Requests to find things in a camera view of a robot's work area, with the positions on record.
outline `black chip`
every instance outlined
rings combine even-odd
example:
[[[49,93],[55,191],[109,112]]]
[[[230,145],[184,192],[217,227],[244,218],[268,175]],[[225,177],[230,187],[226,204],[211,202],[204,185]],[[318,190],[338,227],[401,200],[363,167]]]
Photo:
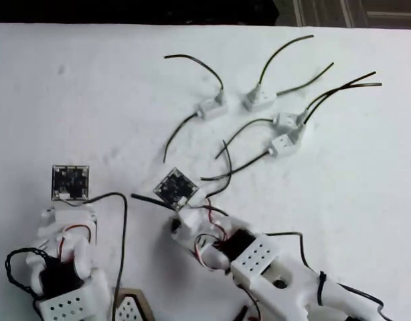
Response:
[[[89,166],[52,167],[52,200],[88,199]]]
[[[188,202],[196,191],[198,191],[198,187],[176,168],[153,190],[156,195],[176,211],[182,208],[184,203]],[[182,198],[185,198],[185,202],[180,204]]]

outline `cable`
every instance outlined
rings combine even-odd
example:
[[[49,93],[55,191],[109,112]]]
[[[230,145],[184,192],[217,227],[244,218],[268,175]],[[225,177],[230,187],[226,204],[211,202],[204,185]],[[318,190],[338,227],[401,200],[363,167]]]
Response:
[[[118,298],[118,293],[119,293],[119,288],[120,288],[120,279],[122,278],[122,271],[124,269],[124,260],[125,260],[125,236],[127,234],[127,218],[128,218],[128,201],[125,195],[122,193],[118,192],[110,192],[107,194],[103,194],[101,196],[97,196],[93,199],[89,199],[87,201],[84,201],[83,204],[91,204],[95,203],[105,197],[109,196],[119,196],[122,197],[124,201],[124,221],[122,225],[122,245],[121,245],[121,254],[120,254],[120,265],[119,265],[119,271],[118,271],[118,278],[116,279],[116,286],[114,289],[114,298],[113,298],[113,305],[112,305],[112,321],[115,321],[116,319],[116,301]]]
[[[338,89],[340,89],[340,88],[343,88],[343,87],[346,87],[346,86],[350,86],[350,85],[354,84],[355,82],[358,82],[359,80],[363,80],[363,79],[365,79],[365,78],[368,78],[368,77],[370,77],[370,76],[372,76],[372,75],[375,75],[376,73],[377,73],[377,72],[370,72],[370,73],[368,73],[368,74],[366,74],[366,75],[364,75],[364,76],[362,76],[362,77],[356,78],[356,79],[354,79],[354,80],[352,80],[352,81],[350,81],[350,82],[348,82],[348,83],[346,83],[346,84],[344,84],[344,85],[342,85],[342,86],[340,86],[340,87],[331,89],[331,90],[329,90],[329,91],[321,94],[319,97],[315,98],[315,99],[308,105],[307,110],[310,109],[310,107],[311,107],[316,101],[318,101],[320,98],[328,95],[329,93],[332,93],[334,90],[338,90]]]
[[[290,88],[290,89],[286,89],[286,90],[282,90],[281,92],[277,92],[277,96],[283,96],[285,94],[288,94],[289,92],[294,92],[295,90],[307,87],[308,85],[312,84],[313,82],[315,82],[317,79],[319,79],[327,70],[329,70],[332,66],[334,65],[334,63],[332,62],[330,65],[328,65],[320,74],[318,74],[317,76],[315,76],[312,80],[309,80],[308,82],[306,82],[303,85],[294,87],[294,88]]]
[[[217,237],[217,236],[215,236],[215,235],[213,235],[213,234],[201,233],[201,234],[198,234],[198,235],[197,235],[197,237],[195,238],[195,241],[194,241],[194,255],[196,256],[199,264],[201,264],[201,265],[202,265],[203,267],[205,267],[205,268],[208,268],[208,269],[211,270],[211,271],[215,271],[216,269],[214,269],[214,268],[212,268],[212,267],[209,267],[209,266],[207,266],[207,265],[204,263],[204,261],[203,261],[203,259],[202,259],[202,257],[201,257],[201,253],[199,252],[198,242],[199,242],[199,239],[200,239],[202,236],[204,236],[204,235],[211,236],[211,237],[215,238],[218,242],[221,242],[222,240],[220,240],[219,237]]]
[[[33,289],[30,286],[25,286],[24,284],[19,283],[13,276],[12,276],[12,268],[11,268],[11,260],[14,255],[20,254],[20,253],[34,253],[36,255],[39,255],[42,257],[45,261],[45,264],[48,266],[49,264],[53,264],[57,259],[54,257],[51,257],[42,249],[37,249],[35,247],[23,247],[21,249],[16,249],[15,251],[12,251],[9,253],[6,257],[5,260],[5,269],[6,269],[6,276],[9,281],[9,283],[13,284],[17,288],[23,290],[24,292],[28,293],[32,298],[33,298],[33,309],[36,312],[36,314],[40,317],[41,320],[43,320],[43,317],[39,311],[39,308],[36,306],[36,302],[40,299],[42,299],[41,296],[38,296]]]
[[[197,64],[203,66],[205,69],[207,69],[209,72],[211,72],[218,79],[218,81],[220,83],[220,90],[224,89],[224,83],[220,79],[219,75],[214,70],[212,70],[209,66],[207,66],[205,63],[203,63],[201,60],[199,60],[195,57],[192,57],[192,56],[189,56],[189,55],[183,55],[183,54],[170,55],[170,56],[165,56],[164,57],[164,59],[171,59],[171,58],[187,58],[187,59],[190,59],[190,60],[196,62]]]
[[[296,232],[296,231],[290,231],[290,232],[281,232],[281,233],[267,233],[267,236],[287,236],[287,235],[297,235],[299,236],[299,248],[301,250],[301,259],[302,263],[309,268],[310,270],[311,267],[307,263],[307,259],[305,258],[305,252],[304,252],[304,235],[301,232]]]
[[[224,148],[225,148],[225,151],[226,151],[226,156],[228,156],[228,164],[229,164],[229,167],[230,167],[229,173],[231,173],[231,172],[232,172],[232,161],[231,161],[230,151],[228,150],[228,145],[225,143],[225,140],[223,140],[223,142],[224,142]],[[232,174],[231,174],[231,175],[228,175],[228,180],[226,181],[225,185],[222,186],[222,187],[220,187],[218,190],[216,190],[216,191],[214,191],[214,192],[208,193],[208,194],[205,196],[206,199],[209,199],[209,197],[212,197],[212,196],[214,196],[214,195],[217,195],[217,194],[225,191],[226,188],[227,188],[228,186],[230,186],[231,178],[232,178]]]
[[[66,231],[69,231],[69,230],[71,230],[71,229],[77,228],[77,227],[85,227],[85,228],[87,228],[87,230],[88,230],[88,243],[91,243],[92,232],[91,232],[90,227],[87,226],[87,225],[85,225],[85,224],[75,224],[75,225],[71,225],[71,226],[66,227],[65,229],[63,229],[63,232],[62,232],[62,233],[66,232]],[[61,256],[62,256],[62,253],[63,253],[64,240],[65,240],[65,238],[64,238],[64,236],[63,236],[63,237],[61,238],[61,242],[60,242],[60,246],[59,246],[59,250],[58,250],[58,258],[60,259],[60,261],[61,261]]]
[[[201,180],[202,181],[218,181],[220,179],[223,179],[224,177],[227,177],[229,175],[234,175],[240,171],[242,171],[243,169],[245,169],[246,167],[249,167],[251,164],[255,163],[256,161],[259,161],[262,157],[265,157],[266,155],[268,155],[270,152],[267,149],[266,151],[264,151],[263,153],[261,153],[260,155],[256,156],[254,159],[248,161],[246,164],[242,165],[241,167],[238,167],[237,169],[234,169],[232,172],[230,173],[225,173],[219,176],[215,176],[215,177],[202,177]]]
[[[304,239],[303,239],[303,234],[301,232],[283,232],[283,233],[266,233],[267,236],[281,236],[281,235],[298,235],[299,236],[299,247],[301,250],[301,259],[304,265],[309,268],[311,271],[314,271],[307,263],[307,259],[305,258],[305,253],[304,253]],[[378,314],[385,320],[385,321],[393,321],[389,317],[387,317],[385,314],[382,313],[382,309],[384,308],[384,303],[376,298],[375,296],[372,296],[371,294],[365,293],[363,291],[357,290],[355,288],[352,288],[350,286],[346,286],[345,284],[338,283],[340,286],[342,286],[344,289],[346,289],[348,292],[357,294],[358,296],[361,296],[363,298],[366,298],[368,300],[371,300],[378,304]]]
[[[220,209],[218,207],[214,207],[214,206],[209,206],[209,205],[200,205],[200,206],[190,206],[189,204],[187,205],[190,209],[211,209],[212,211],[221,213],[223,216],[229,217],[229,215],[223,210]]]
[[[309,38],[312,38],[312,37],[314,37],[314,35],[306,35],[306,36],[304,36],[304,37],[300,37],[300,38],[296,38],[296,39],[290,40],[288,43],[286,43],[286,44],[283,45],[280,49],[278,49],[276,52],[274,52],[273,55],[270,57],[270,59],[268,59],[268,61],[266,62],[265,66],[264,66],[264,69],[262,70],[262,73],[260,74],[259,84],[262,83],[262,79],[263,79],[263,77],[264,77],[264,75],[265,75],[265,71],[266,71],[266,69],[268,68],[268,65],[269,65],[270,62],[274,59],[274,57],[277,56],[277,55],[280,53],[280,51],[282,51],[285,47],[287,47],[288,45],[291,45],[292,43],[295,43],[295,42],[298,42],[298,41],[304,40],[304,39],[309,39]]]
[[[164,164],[165,164],[165,159],[167,158],[167,151],[168,151],[168,148],[169,148],[169,146],[170,146],[170,144],[171,144],[171,141],[175,138],[175,136],[176,136],[176,134],[179,132],[179,130],[181,130],[181,128],[182,128],[183,126],[185,126],[187,122],[189,122],[191,119],[193,119],[193,118],[195,118],[195,117],[198,117],[198,113],[197,113],[197,112],[194,112],[191,116],[188,116],[187,118],[185,118],[185,119],[180,123],[180,125],[176,128],[176,130],[173,132],[173,134],[171,134],[169,140],[167,141],[167,144],[165,145],[164,159],[163,159],[163,163],[164,163]]]
[[[236,138],[246,127],[250,126],[251,124],[254,124],[255,122],[272,122],[272,119],[269,118],[257,118],[254,120],[249,121],[247,124],[243,125],[243,127],[241,127],[239,130],[237,130],[237,132],[232,135],[231,139],[229,139],[227,145],[229,146],[229,144],[234,140],[234,138]],[[218,159],[218,157],[225,151],[225,147],[223,147],[219,153],[216,155],[216,157],[214,159]]]
[[[207,202],[208,202],[208,205],[209,205],[209,206],[212,206],[212,202],[210,201],[210,199],[207,199]],[[226,241],[227,238],[228,238],[228,234],[226,233],[225,229],[224,229],[221,225],[217,224],[217,223],[213,220],[213,217],[212,217],[212,209],[211,209],[211,208],[208,209],[208,221],[209,221],[212,225],[216,226],[216,227],[222,232],[223,238],[222,238],[220,241],[222,241],[222,242]]]
[[[258,302],[256,302],[256,300],[253,298],[252,294],[250,294],[250,292],[248,290],[246,290],[243,286],[238,285],[237,288],[240,288],[241,290],[243,290],[244,292],[246,292],[246,294],[248,295],[248,297],[252,300],[254,307],[256,308],[256,311],[258,312],[258,320],[262,321],[262,312],[260,311]]]
[[[148,196],[142,196],[142,195],[139,195],[139,194],[131,193],[131,197],[134,198],[134,199],[138,199],[140,201],[152,203],[152,204],[155,204],[155,205],[158,205],[158,206],[161,206],[161,207],[164,207],[166,209],[170,209],[170,210],[174,211],[174,209],[170,205],[168,205],[168,204],[166,204],[162,201],[159,201],[157,199],[152,199]]]
[[[368,82],[368,83],[364,83],[364,84],[355,84],[355,85],[350,85],[350,86],[343,86],[338,88],[337,90],[333,90],[330,94],[328,94],[327,96],[323,97],[322,100],[320,102],[318,102],[313,110],[308,114],[308,116],[305,118],[304,120],[304,124],[306,124],[308,122],[308,120],[311,118],[311,116],[314,114],[314,112],[318,109],[318,107],[329,97],[331,97],[332,95],[336,94],[337,92],[339,92],[340,90],[345,90],[345,89],[352,89],[352,88],[358,88],[358,87],[377,87],[377,86],[382,86],[382,83],[380,82]]]

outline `robotic hand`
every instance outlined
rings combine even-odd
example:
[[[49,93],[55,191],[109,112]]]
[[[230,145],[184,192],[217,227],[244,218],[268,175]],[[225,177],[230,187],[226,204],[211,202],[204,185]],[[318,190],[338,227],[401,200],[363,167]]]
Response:
[[[126,222],[127,200],[116,192],[88,199],[88,175],[86,166],[53,167],[52,206],[42,212],[32,246],[7,256],[8,280],[33,297],[33,308],[43,321],[153,321],[142,291],[119,288],[122,268],[113,296],[104,271],[94,262],[97,218],[91,203],[122,196]],[[12,276],[11,259],[19,253],[28,253],[30,286]]]
[[[377,310],[350,292],[359,294],[357,290],[326,280],[323,272],[319,276],[304,257],[304,264],[293,259],[272,242],[271,236],[237,218],[215,218],[211,207],[208,215],[192,209],[185,207],[172,218],[172,238],[202,266],[232,273],[236,285],[278,320],[307,321],[314,305],[344,312],[346,320],[383,320],[382,306]]]

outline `black wire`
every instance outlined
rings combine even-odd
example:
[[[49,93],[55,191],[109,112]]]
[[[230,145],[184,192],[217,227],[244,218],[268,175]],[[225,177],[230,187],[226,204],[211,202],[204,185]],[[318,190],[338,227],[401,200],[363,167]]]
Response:
[[[34,253],[36,255],[39,255],[44,259],[45,264],[47,266],[49,264],[52,264],[53,262],[55,262],[56,258],[49,256],[49,254],[46,253],[42,249],[37,249],[35,247],[23,247],[21,249],[16,249],[15,251],[12,251],[11,253],[9,253],[6,257],[6,260],[5,260],[6,276],[7,276],[7,279],[9,281],[9,283],[13,284],[17,288],[19,288],[19,289],[23,290],[24,292],[28,293],[33,298],[33,303],[32,303],[33,309],[36,312],[36,314],[40,317],[40,319],[43,320],[43,317],[40,313],[40,310],[36,306],[36,302],[38,300],[42,299],[42,297],[38,296],[30,286],[25,286],[24,284],[19,283],[12,276],[11,259],[14,255],[17,255],[17,254],[20,254],[20,253]]]
[[[300,38],[296,38],[293,40],[290,40],[288,43],[286,43],[285,45],[283,45],[282,47],[280,47],[280,49],[278,49],[276,52],[273,53],[273,55],[270,57],[270,59],[268,59],[268,61],[266,62],[264,69],[262,70],[262,73],[260,74],[260,78],[259,78],[259,84],[262,83],[262,79],[265,75],[265,71],[268,68],[268,65],[270,64],[270,62],[274,59],[275,56],[277,56],[278,53],[280,53],[280,51],[282,51],[285,47],[287,47],[288,45],[291,45],[292,43],[298,42],[300,40],[304,40],[304,39],[309,39],[314,37],[314,35],[306,35],[304,37],[300,37]]]
[[[377,72],[370,72],[370,73],[368,73],[368,74],[366,74],[366,75],[364,75],[364,76],[362,76],[362,77],[356,78],[356,79],[354,79],[354,80],[352,80],[352,81],[350,81],[350,82],[348,82],[348,83],[346,83],[346,84],[344,84],[344,85],[342,85],[342,86],[340,86],[340,87],[331,89],[331,90],[329,90],[329,91],[321,94],[319,97],[315,98],[315,99],[308,105],[307,110],[310,109],[310,107],[311,107],[316,101],[318,101],[320,98],[322,98],[322,97],[324,97],[324,96],[332,93],[334,90],[338,90],[338,89],[340,89],[340,88],[343,88],[343,87],[346,87],[346,86],[350,86],[350,85],[354,84],[355,82],[358,82],[359,80],[363,80],[363,79],[365,79],[365,78],[368,78],[368,77],[370,77],[370,76],[372,76],[372,75],[375,75],[376,73],[377,73]]]
[[[326,273],[323,271],[320,271],[319,288],[317,289],[317,304],[319,306],[323,306],[322,293],[323,293],[323,286],[325,286],[326,279],[327,279]]]
[[[288,94],[289,92],[294,92],[295,90],[307,87],[308,85],[312,84],[313,82],[315,82],[317,79],[319,79],[327,70],[329,70],[332,66],[334,65],[334,63],[331,63],[330,65],[328,65],[320,74],[318,74],[317,76],[315,76],[312,80],[309,80],[308,82],[306,82],[303,85],[294,87],[294,88],[290,88],[290,89],[286,89],[286,90],[282,90],[281,92],[277,92],[277,96],[283,96],[285,94]]]
[[[237,288],[240,288],[241,290],[243,290],[244,292],[246,292],[246,294],[248,295],[248,297],[252,300],[254,307],[256,308],[256,311],[258,312],[258,320],[262,321],[262,312],[260,311],[258,302],[253,298],[252,294],[250,294],[250,292],[248,290],[246,290],[243,286],[238,285]]]
[[[189,55],[184,55],[184,54],[170,55],[170,56],[165,56],[164,57],[164,59],[169,59],[169,58],[187,58],[187,59],[190,59],[190,60],[196,62],[197,64],[203,66],[205,69],[207,69],[209,72],[211,72],[219,80],[220,89],[221,90],[224,89],[224,83],[220,79],[219,75],[214,70],[212,70],[209,66],[207,66],[205,63],[203,63],[201,60],[199,60],[195,57],[189,56]]]
[[[298,235],[299,236],[299,248],[301,250],[301,259],[304,265],[309,268],[311,271],[314,271],[307,263],[307,259],[305,258],[305,253],[304,253],[304,239],[303,239],[303,234],[301,232],[283,232],[283,233],[267,233],[267,236],[281,236],[281,235]],[[340,286],[342,286],[344,289],[346,289],[348,292],[357,294],[358,296],[361,296],[365,299],[371,300],[378,304],[378,313],[380,316],[385,320],[385,321],[393,321],[389,317],[387,317],[385,314],[382,313],[382,309],[384,308],[384,302],[382,302],[380,299],[376,298],[375,296],[372,296],[371,294],[368,294],[366,292],[357,290],[355,288],[352,288],[350,286],[346,286],[345,284],[338,283]]]
[[[364,83],[364,84],[355,84],[355,85],[350,85],[350,86],[343,86],[340,87],[336,90],[333,90],[330,94],[326,95],[325,97],[322,98],[322,100],[320,102],[318,102],[313,110],[308,114],[308,116],[305,118],[304,120],[304,124],[306,124],[308,122],[308,120],[311,118],[311,116],[314,114],[314,112],[318,109],[318,107],[329,97],[331,97],[332,95],[336,94],[337,92],[339,92],[340,90],[346,90],[346,89],[352,89],[352,88],[358,88],[358,87],[376,87],[376,86],[382,86],[382,84],[380,82],[368,82],[368,83]]]
[[[248,161],[246,164],[242,165],[241,167],[238,167],[237,169],[234,169],[233,171],[231,171],[229,173],[225,173],[225,174],[215,176],[215,177],[202,177],[201,180],[202,181],[218,181],[218,180],[223,179],[224,177],[227,177],[229,175],[236,174],[236,173],[242,171],[243,169],[245,169],[246,167],[249,167],[251,164],[255,163],[256,161],[259,161],[262,157],[265,157],[269,153],[270,152],[267,149],[266,151],[264,151],[260,155],[256,156],[254,159]]]
[[[95,203],[105,197],[109,196],[119,196],[122,197],[124,201],[124,223],[122,226],[122,245],[121,245],[121,254],[120,254],[120,265],[119,265],[119,272],[118,272],[118,278],[116,279],[116,286],[114,289],[114,298],[113,298],[113,305],[112,305],[112,321],[115,321],[116,318],[116,301],[118,298],[118,293],[119,293],[119,288],[120,288],[120,279],[122,278],[122,270],[124,269],[124,260],[125,260],[125,236],[127,233],[127,218],[128,218],[128,201],[125,195],[122,193],[118,192],[110,192],[107,194],[103,194],[101,196],[97,196],[93,199],[89,199],[87,201],[84,201],[82,204],[91,204]]]
[[[254,124],[255,122],[272,122],[272,119],[269,118],[257,118],[254,120],[249,121],[247,124],[243,125],[243,127],[241,127],[239,130],[237,130],[237,132],[232,135],[231,139],[229,139],[227,145],[229,146],[229,144],[234,140],[234,138],[236,138],[246,127],[250,126],[251,124]],[[216,155],[216,157],[214,159],[218,159],[218,157],[224,152],[225,147],[222,148],[219,153]]]
[[[224,142],[224,149],[225,149],[225,151],[226,151],[226,156],[228,157],[228,164],[229,164],[229,167],[230,167],[230,172],[229,172],[229,173],[231,173],[231,172],[232,172],[232,161],[231,161],[230,151],[228,150],[228,145],[225,143],[225,140],[223,140],[223,142]],[[225,191],[225,190],[228,188],[228,186],[230,186],[231,178],[232,178],[232,174],[228,175],[228,180],[226,180],[225,185],[222,186],[222,187],[220,187],[219,189],[217,189],[217,190],[214,191],[214,192],[208,193],[208,194],[205,196],[206,199],[208,199],[209,197],[212,197],[212,196],[214,196],[214,195],[217,195],[217,194]]]
[[[144,201],[144,202],[149,202],[149,203],[152,203],[152,204],[156,204],[156,205],[165,207],[166,209],[170,209],[170,210],[174,211],[174,209],[173,209],[170,205],[168,205],[168,204],[166,204],[166,203],[164,203],[164,202],[162,202],[162,201],[159,201],[159,200],[157,200],[157,199],[152,199],[152,198],[150,198],[150,197],[148,197],[148,196],[142,196],[142,195],[139,195],[139,194],[131,193],[131,197],[134,198],[134,199],[138,199],[138,200],[140,200],[140,201]]]
[[[301,232],[290,231],[290,232],[281,232],[281,233],[267,233],[267,236],[286,236],[286,235],[299,236],[299,249],[301,250],[301,260],[307,268],[312,270],[311,267],[307,263],[307,259],[305,258],[304,235]]]
[[[179,132],[179,130],[181,130],[181,128],[187,123],[189,122],[191,119],[198,117],[198,113],[194,112],[191,116],[185,118],[180,125],[176,128],[176,130],[173,132],[173,134],[171,134],[169,140],[167,141],[167,144],[165,145],[165,151],[164,151],[164,159],[163,159],[163,163],[165,163],[165,159],[167,158],[167,151],[168,148],[170,146],[171,141],[175,138],[176,134]]]

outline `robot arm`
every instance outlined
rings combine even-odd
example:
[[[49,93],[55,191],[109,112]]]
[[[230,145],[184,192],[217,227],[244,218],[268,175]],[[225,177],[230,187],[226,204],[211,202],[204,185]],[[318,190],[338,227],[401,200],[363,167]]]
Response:
[[[382,321],[376,308],[337,282],[321,280],[246,222],[191,209],[180,210],[172,220],[174,240],[207,268],[232,273],[234,282],[279,320],[307,321],[308,309],[321,304],[344,312],[348,320]]]

